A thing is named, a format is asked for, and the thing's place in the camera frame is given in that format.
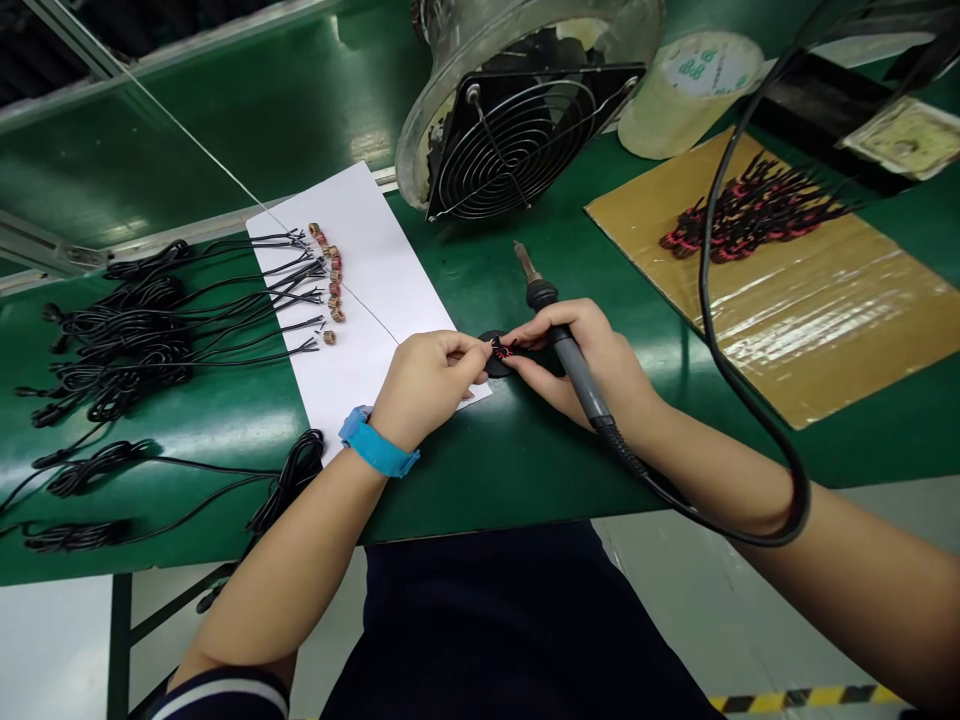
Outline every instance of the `floor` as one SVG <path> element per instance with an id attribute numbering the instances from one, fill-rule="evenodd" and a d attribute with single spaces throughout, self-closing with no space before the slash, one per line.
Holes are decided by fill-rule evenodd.
<path id="1" fill-rule="evenodd" d="M 960 554 L 960 477 L 846 491 L 869 510 Z M 709 697 L 865 685 L 871 678 L 801 618 L 726 541 L 670 512 L 594 521 L 669 644 Z M 210 568 L 141 573 L 134 623 Z M 320 625 L 300 652 L 292 718 L 319 715 L 361 632 L 366 562 L 358 550 Z M 170 671 L 199 624 L 185 608 L 132 658 L 131 707 Z M 893 720 L 905 706 L 848 705 L 780 713 L 797 720 Z"/>
<path id="2" fill-rule="evenodd" d="M 867 509 L 960 554 L 960 476 L 845 492 Z M 629 578 L 708 697 L 872 683 L 726 541 L 670 512 L 606 518 L 594 525 L 611 560 Z M 134 575 L 131 624 L 140 623 L 215 567 Z M 360 636 L 365 571 L 363 551 L 358 550 L 329 610 L 300 651 L 291 707 L 294 720 L 320 714 Z M 62 700 L 67 698 L 71 707 L 67 714 L 90 720 L 104 717 L 111 582 L 104 576 L 3 588 L 0 637 L 8 652 L 0 654 L 4 668 L 0 697 L 11 709 L 18 708 L 11 717 L 39 720 L 63 715 Z M 77 617 L 84 622 L 75 622 Z M 179 662 L 201 620 L 191 603 L 133 648 L 131 709 Z M 829 706 L 766 717 L 894 720 L 904 707 Z"/>

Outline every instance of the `fan grille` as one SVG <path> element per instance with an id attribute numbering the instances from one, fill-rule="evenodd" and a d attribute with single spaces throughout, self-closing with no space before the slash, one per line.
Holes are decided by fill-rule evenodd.
<path id="1" fill-rule="evenodd" d="M 601 86 L 600 102 L 600 73 L 465 78 L 432 174 L 427 218 L 530 207 L 629 96 L 637 73 L 625 75 Z"/>

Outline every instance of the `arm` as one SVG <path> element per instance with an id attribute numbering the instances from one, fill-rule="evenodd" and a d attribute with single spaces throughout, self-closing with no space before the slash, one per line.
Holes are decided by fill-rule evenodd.
<path id="1" fill-rule="evenodd" d="M 626 338 L 589 300 L 557 303 L 504 337 L 535 347 L 569 324 L 624 438 L 712 521 L 766 534 L 792 488 L 769 458 L 664 403 Z M 589 427 L 573 389 L 529 358 L 504 361 L 551 405 Z M 908 701 L 960 706 L 960 558 L 814 484 L 810 519 L 790 545 L 737 549 L 837 647 Z"/>
<path id="2" fill-rule="evenodd" d="M 484 382 L 490 346 L 455 332 L 414 335 L 397 349 L 370 425 L 406 452 Z M 241 563 L 210 609 L 169 689 L 213 668 L 262 667 L 287 687 L 296 651 L 350 564 L 387 478 L 352 449 L 334 458 Z"/>

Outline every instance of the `striped sleeve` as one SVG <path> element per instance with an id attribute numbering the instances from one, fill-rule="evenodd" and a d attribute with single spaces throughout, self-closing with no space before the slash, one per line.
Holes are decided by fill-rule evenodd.
<path id="1" fill-rule="evenodd" d="M 287 720 L 290 695 L 280 679 L 260 668 L 222 667 L 197 675 L 168 693 L 152 720 Z"/>

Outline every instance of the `person's left hand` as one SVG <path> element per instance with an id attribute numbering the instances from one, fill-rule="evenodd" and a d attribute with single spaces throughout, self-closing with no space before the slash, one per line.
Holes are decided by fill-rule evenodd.
<path id="1" fill-rule="evenodd" d="M 473 397 L 471 384 L 487 381 L 483 368 L 492 352 L 490 343 L 452 330 L 411 335 L 394 353 L 370 427 L 413 452 Z"/>

